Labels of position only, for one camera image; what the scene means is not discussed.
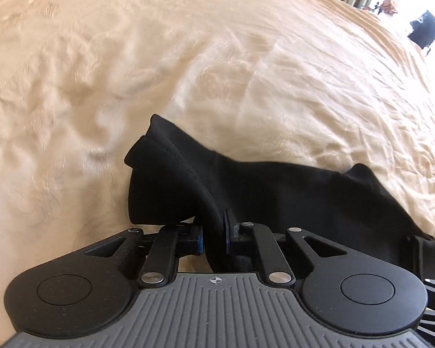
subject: black fabric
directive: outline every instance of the black fabric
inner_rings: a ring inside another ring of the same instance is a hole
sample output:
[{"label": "black fabric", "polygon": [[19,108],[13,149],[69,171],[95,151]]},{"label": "black fabric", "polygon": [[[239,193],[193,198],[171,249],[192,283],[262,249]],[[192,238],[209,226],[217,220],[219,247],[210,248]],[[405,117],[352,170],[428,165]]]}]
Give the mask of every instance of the black fabric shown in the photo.
[{"label": "black fabric", "polygon": [[125,162],[133,169],[131,222],[172,224],[195,216],[204,227],[206,255],[215,272],[238,269],[224,253],[222,216],[231,208],[238,222],[265,224],[276,233],[297,226],[435,279],[435,240],[365,165],[338,173],[233,161],[157,115]]},{"label": "black fabric", "polygon": [[413,32],[408,38],[416,43],[422,50],[430,46],[435,40],[435,17],[428,10],[422,16],[410,22]]}]

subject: bed sheet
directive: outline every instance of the bed sheet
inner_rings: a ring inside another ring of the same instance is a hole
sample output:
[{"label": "bed sheet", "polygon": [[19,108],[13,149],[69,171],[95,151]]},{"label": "bed sheet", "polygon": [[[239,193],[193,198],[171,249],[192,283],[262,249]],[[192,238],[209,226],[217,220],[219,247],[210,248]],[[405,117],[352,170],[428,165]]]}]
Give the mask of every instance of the bed sheet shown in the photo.
[{"label": "bed sheet", "polygon": [[435,236],[435,94],[392,31],[335,0],[1,0],[0,343],[15,275],[130,226],[153,113],[236,160],[366,164]]}]

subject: silver screw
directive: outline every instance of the silver screw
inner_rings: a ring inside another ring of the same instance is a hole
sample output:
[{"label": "silver screw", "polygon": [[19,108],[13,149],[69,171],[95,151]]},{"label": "silver screw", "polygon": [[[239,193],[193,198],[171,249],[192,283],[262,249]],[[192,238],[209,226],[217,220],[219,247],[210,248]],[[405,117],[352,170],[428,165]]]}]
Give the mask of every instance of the silver screw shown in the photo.
[{"label": "silver screw", "polygon": [[291,281],[292,276],[286,272],[273,272],[269,275],[269,280],[276,284],[284,284]]},{"label": "silver screw", "polygon": [[147,284],[158,284],[164,280],[164,276],[158,272],[146,272],[142,275],[142,281]]}]

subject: gray ribbed plate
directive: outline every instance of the gray ribbed plate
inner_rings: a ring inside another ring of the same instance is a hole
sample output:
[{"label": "gray ribbed plate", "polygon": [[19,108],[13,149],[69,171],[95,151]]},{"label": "gray ribbed plate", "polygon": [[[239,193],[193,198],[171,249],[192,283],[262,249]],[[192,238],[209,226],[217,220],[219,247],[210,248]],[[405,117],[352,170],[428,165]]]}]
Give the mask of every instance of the gray ribbed plate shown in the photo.
[{"label": "gray ribbed plate", "polygon": [[187,274],[139,294],[122,319],[93,335],[52,340],[21,332],[6,348],[423,348],[413,332],[364,339],[314,321],[287,289],[255,274]]}]

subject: dark object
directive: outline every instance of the dark object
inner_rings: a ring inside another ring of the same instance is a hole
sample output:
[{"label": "dark object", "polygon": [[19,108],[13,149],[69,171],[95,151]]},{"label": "dark object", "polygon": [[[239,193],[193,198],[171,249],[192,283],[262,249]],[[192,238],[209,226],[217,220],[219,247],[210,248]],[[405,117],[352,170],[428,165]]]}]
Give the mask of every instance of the dark object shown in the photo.
[{"label": "dark object", "polygon": [[[180,256],[202,253],[196,226],[127,230],[15,278],[5,306],[18,333],[4,347],[430,348],[418,334],[435,346],[435,310],[426,310],[435,308],[435,281],[424,286],[400,267],[297,227],[272,234],[224,215],[223,244],[250,258],[251,273],[177,273],[175,265],[167,276],[160,272]],[[135,280],[146,255],[155,257],[148,270],[164,275],[160,288]],[[274,287],[271,271],[293,281]],[[294,273],[304,275],[295,281]],[[63,280],[49,281],[55,277]],[[49,297],[36,296],[42,287]]]},{"label": "dark object", "polygon": [[230,208],[237,222],[253,221],[281,234],[296,225],[421,279],[435,279],[435,240],[364,165],[337,173],[288,163],[237,162],[157,115],[125,161],[133,168],[132,223],[175,224],[195,216],[215,272],[250,266],[245,257],[228,260],[222,216]]},{"label": "dark object", "polygon": [[410,22],[413,32],[408,38],[416,43],[421,50],[429,47],[435,40],[435,17],[428,10],[415,21]]}]

